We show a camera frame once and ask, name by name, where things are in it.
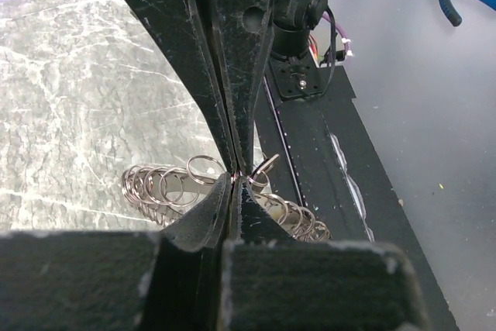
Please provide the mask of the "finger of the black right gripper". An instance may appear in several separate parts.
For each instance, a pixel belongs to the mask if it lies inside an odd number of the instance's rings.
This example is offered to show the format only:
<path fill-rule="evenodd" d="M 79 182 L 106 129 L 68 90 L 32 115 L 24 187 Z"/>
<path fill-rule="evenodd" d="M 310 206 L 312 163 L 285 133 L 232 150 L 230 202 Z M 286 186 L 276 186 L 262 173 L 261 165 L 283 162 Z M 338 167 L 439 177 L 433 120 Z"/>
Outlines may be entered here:
<path fill-rule="evenodd" d="M 274 40 L 274 15 L 290 0 L 208 0 L 205 62 L 213 101 L 201 105 L 228 172 L 253 169 L 254 109 Z"/>
<path fill-rule="evenodd" d="M 124 0 L 195 100 L 229 173 L 239 170 L 206 36 L 207 0 Z"/>

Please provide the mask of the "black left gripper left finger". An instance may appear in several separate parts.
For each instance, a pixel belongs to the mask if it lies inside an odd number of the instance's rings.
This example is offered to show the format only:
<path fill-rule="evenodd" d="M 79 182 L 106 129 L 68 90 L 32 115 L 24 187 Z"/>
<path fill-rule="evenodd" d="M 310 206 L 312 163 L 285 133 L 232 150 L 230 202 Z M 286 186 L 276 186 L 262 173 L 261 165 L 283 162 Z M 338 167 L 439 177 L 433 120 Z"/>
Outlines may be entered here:
<path fill-rule="evenodd" d="M 227 214 L 162 231 L 1 236 L 3 330 L 214 330 Z"/>

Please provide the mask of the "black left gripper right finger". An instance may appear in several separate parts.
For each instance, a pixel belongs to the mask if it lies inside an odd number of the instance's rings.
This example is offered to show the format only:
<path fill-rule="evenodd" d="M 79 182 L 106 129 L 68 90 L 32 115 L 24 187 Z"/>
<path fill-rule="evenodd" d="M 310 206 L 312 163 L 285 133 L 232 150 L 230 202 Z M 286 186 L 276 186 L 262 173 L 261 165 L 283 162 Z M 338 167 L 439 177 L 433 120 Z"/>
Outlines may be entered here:
<path fill-rule="evenodd" d="M 366 241 L 246 239 L 277 223 L 244 178 L 232 190 L 222 247 L 221 330 L 430 330 L 415 270 L 396 246 Z"/>

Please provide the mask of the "round metal key ring plate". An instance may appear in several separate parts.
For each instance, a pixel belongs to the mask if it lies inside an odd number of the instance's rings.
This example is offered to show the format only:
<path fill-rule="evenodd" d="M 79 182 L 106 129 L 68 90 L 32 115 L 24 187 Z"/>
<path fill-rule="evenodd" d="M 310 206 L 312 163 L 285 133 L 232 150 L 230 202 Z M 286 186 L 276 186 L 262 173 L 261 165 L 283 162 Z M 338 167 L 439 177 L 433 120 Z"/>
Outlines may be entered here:
<path fill-rule="evenodd" d="M 308 208 L 268 192 L 252 190 L 247 178 L 248 200 L 256 203 L 290 237 L 302 242 L 329 240 L 328 226 Z M 135 165 L 120 179 L 124 199 L 145 218 L 163 228 L 198 209 L 211 215 L 229 213 L 237 175 L 231 175 L 220 161 L 207 155 L 190 157 L 183 167 Z"/>

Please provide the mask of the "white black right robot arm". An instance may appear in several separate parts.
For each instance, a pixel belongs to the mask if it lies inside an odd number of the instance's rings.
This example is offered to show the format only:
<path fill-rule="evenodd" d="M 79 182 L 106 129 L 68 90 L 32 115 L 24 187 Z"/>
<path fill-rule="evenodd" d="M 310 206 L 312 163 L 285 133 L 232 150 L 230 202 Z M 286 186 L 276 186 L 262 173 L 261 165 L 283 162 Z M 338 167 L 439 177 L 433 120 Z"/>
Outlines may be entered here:
<path fill-rule="evenodd" d="M 226 169 L 253 164 L 254 108 L 275 38 L 307 33 L 328 0 L 124 0 L 197 103 Z"/>

